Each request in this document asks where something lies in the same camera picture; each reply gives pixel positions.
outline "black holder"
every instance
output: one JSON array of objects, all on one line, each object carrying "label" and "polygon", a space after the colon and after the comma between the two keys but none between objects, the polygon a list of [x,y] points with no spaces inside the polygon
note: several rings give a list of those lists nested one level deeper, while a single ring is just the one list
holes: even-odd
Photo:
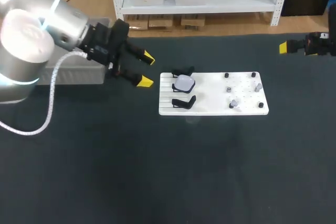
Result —
[{"label": "black holder", "polygon": [[191,97],[189,102],[184,102],[179,99],[173,99],[172,105],[173,105],[173,108],[181,108],[181,109],[189,110],[193,107],[195,102],[196,102],[196,96],[194,95],[193,97]]}]

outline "black clip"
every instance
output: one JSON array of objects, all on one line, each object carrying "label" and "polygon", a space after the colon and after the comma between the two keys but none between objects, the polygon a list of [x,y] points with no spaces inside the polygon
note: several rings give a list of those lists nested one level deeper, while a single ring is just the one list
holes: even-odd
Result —
[{"label": "black clip", "polygon": [[195,95],[191,97],[189,102],[184,102],[179,99],[172,99],[173,108],[181,108],[181,109],[186,109],[186,110],[191,109],[195,102],[196,102]]},{"label": "black clip", "polygon": [[191,76],[192,73],[195,71],[194,67],[189,67],[188,69],[173,69],[172,70],[172,74],[173,74],[173,78],[176,78],[177,76],[180,76],[182,74],[184,74],[185,76]]}]

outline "white shelf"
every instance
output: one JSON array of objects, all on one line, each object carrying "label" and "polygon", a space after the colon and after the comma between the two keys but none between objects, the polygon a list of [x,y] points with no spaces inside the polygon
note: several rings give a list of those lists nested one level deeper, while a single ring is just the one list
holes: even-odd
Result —
[{"label": "white shelf", "polygon": [[193,14],[274,12],[276,0],[209,0],[207,5],[176,6],[175,0],[165,0],[161,6],[133,6],[121,0],[122,14]]}]

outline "yellow tip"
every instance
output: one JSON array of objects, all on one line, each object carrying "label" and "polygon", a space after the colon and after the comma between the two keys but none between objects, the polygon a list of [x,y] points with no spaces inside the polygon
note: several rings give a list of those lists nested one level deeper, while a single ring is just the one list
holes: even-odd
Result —
[{"label": "yellow tip", "polygon": [[151,58],[153,61],[152,61],[152,63],[151,63],[151,65],[153,65],[154,64],[154,62],[155,62],[155,59],[145,50],[145,55],[148,57],[148,58]]},{"label": "yellow tip", "polygon": [[287,53],[287,42],[282,43],[282,44],[280,45],[280,53],[281,53],[281,54],[286,54],[286,53]]},{"label": "yellow tip", "polygon": [[150,79],[148,79],[145,76],[142,76],[142,80],[139,82],[139,84],[137,85],[137,87],[145,87],[145,88],[149,88],[154,82]]}]

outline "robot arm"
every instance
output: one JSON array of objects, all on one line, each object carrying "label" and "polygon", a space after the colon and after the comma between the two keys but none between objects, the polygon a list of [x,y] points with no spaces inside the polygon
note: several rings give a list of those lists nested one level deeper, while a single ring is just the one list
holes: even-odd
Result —
[{"label": "robot arm", "polygon": [[[150,87],[153,83],[120,66],[124,51],[150,65],[154,63],[148,52],[129,43],[129,25],[122,20],[117,20],[112,28],[102,24],[93,27],[88,24],[87,15],[63,0],[0,0],[0,18],[4,18],[0,37],[0,103],[21,101],[29,95],[54,44],[67,51],[82,49],[88,60],[107,66],[109,75],[124,77],[137,87]],[[46,33],[53,41],[49,48]],[[29,51],[33,45],[42,48],[34,56]]]}]

